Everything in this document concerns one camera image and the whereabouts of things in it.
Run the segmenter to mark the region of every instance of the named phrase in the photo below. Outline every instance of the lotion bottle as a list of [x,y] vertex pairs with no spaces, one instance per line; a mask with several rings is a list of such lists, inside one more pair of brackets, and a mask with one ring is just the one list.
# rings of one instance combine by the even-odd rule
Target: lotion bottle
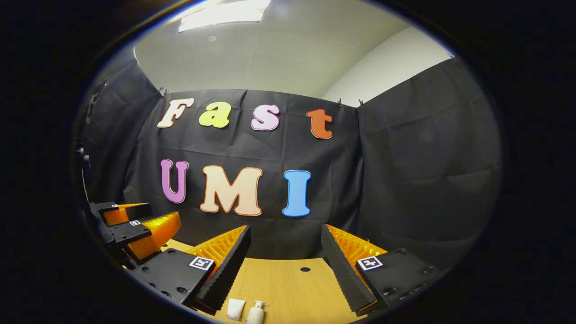
[[255,303],[256,305],[250,308],[250,312],[248,313],[248,317],[246,318],[245,324],[261,324],[262,319],[264,318],[264,310],[262,309],[262,307],[270,306],[260,300],[255,301]]

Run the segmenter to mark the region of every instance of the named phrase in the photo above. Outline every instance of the wooden table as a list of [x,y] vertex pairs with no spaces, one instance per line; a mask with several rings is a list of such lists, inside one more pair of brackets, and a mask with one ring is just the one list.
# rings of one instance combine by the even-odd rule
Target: wooden table
[[[192,248],[189,245],[170,240],[167,247],[181,251]],[[310,268],[303,272],[300,268]],[[245,300],[240,321],[226,317],[228,298]],[[357,321],[350,311],[344,294],[338,286],[332,269],[323,259],[266,260],[245,258],[236,280],[228,293],[222,310],[215,316],[203,313],[222,323],[244,323],[255,300],[262,300],[264,306],[263,324],[345,324]]]

